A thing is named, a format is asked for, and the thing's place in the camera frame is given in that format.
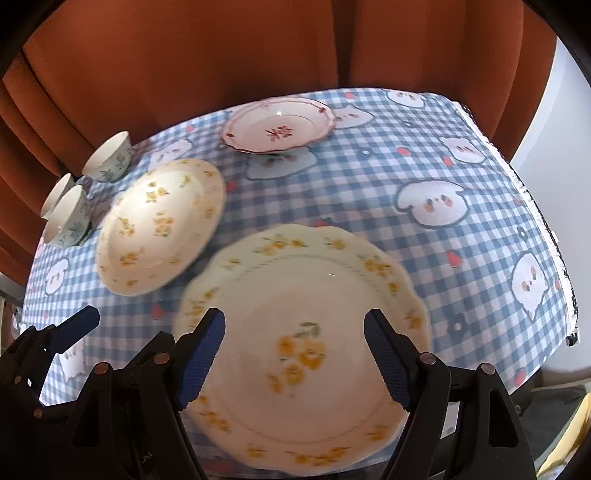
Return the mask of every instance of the pink plate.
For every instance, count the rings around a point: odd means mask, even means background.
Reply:
[[[226,145],[241,152],[280,152],[324,138],[335,123],[334,113],[321,102],[279,97],[240,108],[220,135]]]

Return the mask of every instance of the blue checkered tablecloth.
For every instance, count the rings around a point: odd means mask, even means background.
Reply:
[[[337,129],[308,147],[273,157],[224,146],[219,132],[234,108],[136,145],[129,172],[115,183],[79,180],[93,206],[93,230],[76,247],[40,245],[22,321],[58,324],[85,304],[97,307],[101,320],[83,341],[83,373],[66,378],[56,357],[44,403],[73,400],[94,364],[120,368],[159,331],[170,331],[185,285],[211,256],[278,223],[336,225],[392,255],[430,311],[434,352],[450,365],[490,362],[513,391],[554,352],[576,319],[566,271],[529,194],[462,107],[430,93],[410,101],[373,88],[299,96],[326,103],[338,117]],[[100,222],[120,192],[175,150],[223,174],[228,196],[220,225],[199,259],[170,284],[138,297],[113,294],[95,271]],[[442,213],[432,220],[433,212]],[[61,282],[58,289],[49,286],[51,278]],[[206,469],[284,476],[237,464],[188,419],[186,426]],[[354,468],[383,461],[392,449]]]

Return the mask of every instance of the curtain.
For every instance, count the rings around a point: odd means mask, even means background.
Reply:
[[[0,271],[25,284],[45,196],[113,133],[269,96],[441,93],[510,159],[555,41],[521,0],[67,0],[0,82]]]

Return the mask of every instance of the plate with yellow flowers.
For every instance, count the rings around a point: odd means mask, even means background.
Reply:
[[[187,411],[238,461],[291,475],[338,470],[376,453],[407,418],[381,378],[363,318],[381,309],[419,351],[430,319],[401,265],[333,226],[280,225],[218,252],[186,288],[173,322],[208,308],[226,333]]]
[[[100,279],[125,296],[166,285],[207,245],[225,199],[222,175],[203,160],[176,160],[143,175],[104,220],[96,249]]]

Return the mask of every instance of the bolt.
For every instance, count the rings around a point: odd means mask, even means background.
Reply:
[[[107,373],[108,369],[109,369],[109,364],[107,362],[101,362],[95,366],[95,374],[103,375],[103,374]]]
[[[482,364],[480,368],[482,368],[482,371],[487,375],[495,374],[495,367],[493,367],[491,364]]]
[[[170,360],[170,355],[166,352],[160,352],[154,355],[154,363],[156,365],[164,365],[166,362]]]
[[[433,365],[437,361],[437,357],[430,352],[421,353],[420,359],[425,365]]]

